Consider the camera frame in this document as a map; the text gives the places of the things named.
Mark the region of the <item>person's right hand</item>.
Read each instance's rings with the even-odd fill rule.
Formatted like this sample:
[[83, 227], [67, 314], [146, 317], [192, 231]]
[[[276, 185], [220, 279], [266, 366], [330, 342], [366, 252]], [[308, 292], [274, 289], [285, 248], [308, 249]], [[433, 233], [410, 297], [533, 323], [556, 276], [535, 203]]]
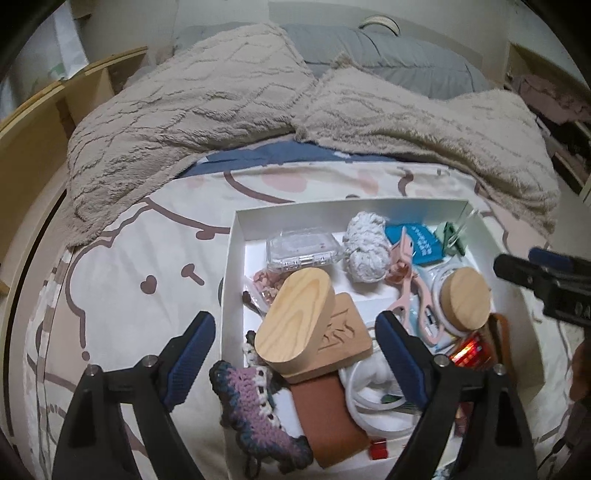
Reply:
[[573, 402], [583, 400], [590, 391], [591, 384], [591, 346], [585, 340], [576, 349], [572, 359], [572, 384], [569, 397]]

